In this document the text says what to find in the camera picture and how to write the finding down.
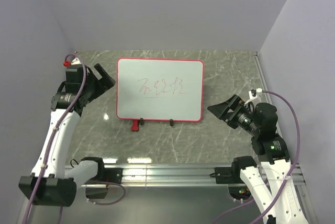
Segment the red framed whiteboard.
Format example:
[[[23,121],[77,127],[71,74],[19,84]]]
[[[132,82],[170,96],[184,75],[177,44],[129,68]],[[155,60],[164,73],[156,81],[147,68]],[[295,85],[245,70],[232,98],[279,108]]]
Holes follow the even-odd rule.
[[[201,60],[120,58],[116,115],[127,120],[199,122],[204,74]]]

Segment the red whiteboard eraser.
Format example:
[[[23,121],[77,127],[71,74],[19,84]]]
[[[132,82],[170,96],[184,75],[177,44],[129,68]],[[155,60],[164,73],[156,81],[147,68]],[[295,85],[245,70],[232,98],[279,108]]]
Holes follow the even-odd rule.
[[[139,131],[139,120],[133,120],[131,125],[131,131],[137,132]]]

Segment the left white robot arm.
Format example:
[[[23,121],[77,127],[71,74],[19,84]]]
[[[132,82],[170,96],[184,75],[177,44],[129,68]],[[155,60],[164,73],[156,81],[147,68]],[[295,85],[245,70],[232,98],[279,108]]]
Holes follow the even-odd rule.
[[[22,176],[19,189],[33,205],[69,207],[77,189],[88,181],[100,183],[106,177],[102,158],[86,157],[65,170],[72,135],[84,107],[115,85],[115,80],[100,64],[92,70],[81,64],[65,62],[63,81],[51,100],[51,119],[38,161],[29,176]]]

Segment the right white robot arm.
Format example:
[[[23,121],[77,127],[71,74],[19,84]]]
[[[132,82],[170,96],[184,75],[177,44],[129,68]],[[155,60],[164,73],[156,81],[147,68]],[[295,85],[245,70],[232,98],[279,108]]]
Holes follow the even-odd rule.
[[[253,223],[307,223],[292,178],[297,160],[291,159],[285,140],[277,132],[277,109],[266,102],[252,104],[262,93],[260,88],[252,89],[247,101],[233,95],[207,109],[230,128],[240,127],[251,135],[260,164],[251,156],[236,157],[231,176],[246,185],[252,196],[246,203],[256,203],[260,211]]]

